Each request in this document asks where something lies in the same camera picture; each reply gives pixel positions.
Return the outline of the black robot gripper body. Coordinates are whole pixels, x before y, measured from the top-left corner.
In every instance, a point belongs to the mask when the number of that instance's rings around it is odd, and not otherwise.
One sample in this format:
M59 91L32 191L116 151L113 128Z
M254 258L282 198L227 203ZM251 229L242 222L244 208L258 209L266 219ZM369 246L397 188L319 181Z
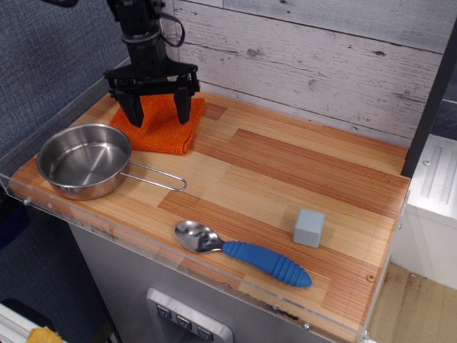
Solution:
M166 54L166 40L161 34L121 35L130 64L106 71L110 92L133 95L172 94L187 90L189 96L200 91L198 67L171 60Z

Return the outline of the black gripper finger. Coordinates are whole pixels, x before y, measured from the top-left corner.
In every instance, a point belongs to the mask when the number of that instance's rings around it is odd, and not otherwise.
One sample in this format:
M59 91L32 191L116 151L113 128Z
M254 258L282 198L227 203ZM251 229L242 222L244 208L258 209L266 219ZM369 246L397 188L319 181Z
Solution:
M144 120L144 112L140 96L124 91L117 91L116 97L129 122L141 128Z
M181 124L186 124L190 120L191 97L188 87L181 87L174 92L174 102Z

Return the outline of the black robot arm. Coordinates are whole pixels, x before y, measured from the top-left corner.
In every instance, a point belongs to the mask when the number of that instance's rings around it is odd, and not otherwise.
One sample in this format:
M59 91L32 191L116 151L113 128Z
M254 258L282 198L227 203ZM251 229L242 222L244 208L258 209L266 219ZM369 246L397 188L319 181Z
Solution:
M179 122L190 119L191 98L200 90L198 67L170 59L166 45L180 47L185 39L173 44L163 34L160 19L179 20L164 12L163 1L109 1L114 18L120 23L121 40L126 44L131 63L104 73L109 93L118 101L134 126L143 123L141 97L173 94Z

